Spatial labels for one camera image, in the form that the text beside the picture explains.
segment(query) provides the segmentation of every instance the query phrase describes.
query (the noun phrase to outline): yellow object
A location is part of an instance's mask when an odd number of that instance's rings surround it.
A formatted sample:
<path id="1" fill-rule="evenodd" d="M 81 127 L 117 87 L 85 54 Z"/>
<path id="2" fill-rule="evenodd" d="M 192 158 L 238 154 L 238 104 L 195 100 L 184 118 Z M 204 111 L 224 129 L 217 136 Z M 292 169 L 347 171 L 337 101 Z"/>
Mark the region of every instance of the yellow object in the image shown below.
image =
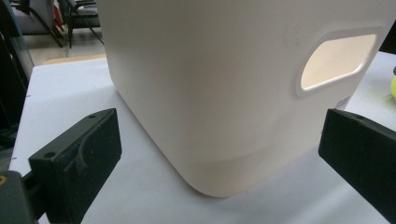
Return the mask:
<path id="1" fill-rule="evenodd" d="M 390 89 L 393 97 L 396 99 L 396 77 L 393 78 L 392 83 L 390 84 Z"/>

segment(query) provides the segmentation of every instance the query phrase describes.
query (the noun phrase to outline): white plastic bin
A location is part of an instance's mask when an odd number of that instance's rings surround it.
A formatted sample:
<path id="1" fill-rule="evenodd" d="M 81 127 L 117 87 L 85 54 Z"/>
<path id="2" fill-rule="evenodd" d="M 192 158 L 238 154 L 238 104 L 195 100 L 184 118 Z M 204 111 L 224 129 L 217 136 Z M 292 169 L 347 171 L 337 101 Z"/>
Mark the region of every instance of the white plastic bin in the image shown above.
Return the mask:
<path id="1" fill-rule="evenodd" d="M 204 194 L 318 146 L 396 19 L 394 0 L 97 0 L 120 95 Z"/>

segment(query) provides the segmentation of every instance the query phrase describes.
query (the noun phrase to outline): screw hole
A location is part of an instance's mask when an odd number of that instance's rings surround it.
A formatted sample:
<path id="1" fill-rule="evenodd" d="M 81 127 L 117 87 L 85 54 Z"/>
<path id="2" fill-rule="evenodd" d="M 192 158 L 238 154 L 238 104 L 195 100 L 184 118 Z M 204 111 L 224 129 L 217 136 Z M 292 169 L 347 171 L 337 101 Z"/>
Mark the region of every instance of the screw hole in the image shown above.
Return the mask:
<path id="1" fill-rule="evenodd" d="M 50 158 L 52 158 L 52 157 L 55 156 L 55 155 L 56 155 L 55 152 L 48 152 L 48 153 L 46 153 L 46 154 L 44 155 L 44 158 L 50 159 Z"/>

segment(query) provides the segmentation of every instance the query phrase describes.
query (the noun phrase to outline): handle cutout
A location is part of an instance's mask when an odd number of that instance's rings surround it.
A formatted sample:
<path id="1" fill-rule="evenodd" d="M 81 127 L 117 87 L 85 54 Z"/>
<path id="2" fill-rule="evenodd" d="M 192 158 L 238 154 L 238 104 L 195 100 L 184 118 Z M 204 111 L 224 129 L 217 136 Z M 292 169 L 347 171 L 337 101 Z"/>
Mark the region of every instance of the handle cutout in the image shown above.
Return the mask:
<path id="1" fill-rule="evenodd" d="M 311 55 L 301 79 L 305 91 L 331 80 L 358 73 L 375 45 L 376 35 L 361 35 L 329 40 Z"/>

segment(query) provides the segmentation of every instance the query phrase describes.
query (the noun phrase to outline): table surface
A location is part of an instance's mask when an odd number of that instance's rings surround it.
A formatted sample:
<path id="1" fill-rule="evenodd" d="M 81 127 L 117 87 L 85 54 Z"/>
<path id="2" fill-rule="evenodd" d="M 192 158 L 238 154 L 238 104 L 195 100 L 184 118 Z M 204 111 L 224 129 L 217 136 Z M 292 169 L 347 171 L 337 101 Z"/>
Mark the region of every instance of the table surface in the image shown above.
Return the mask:
<path id="1" fill-rule="evenodd" d="M 390 94 L 396 56 L 378 53 L 346 110 L 396 130 Z M 388 223 L 312 150 L 253 189 L 205 196 L 167 161 L 122 101 L 106 59 L 37 66 L 10 170 L 85 116 L 118 110 L 122 156 L 82 223 Z M 45 216 L 40 223 L 48 223 Z"/>

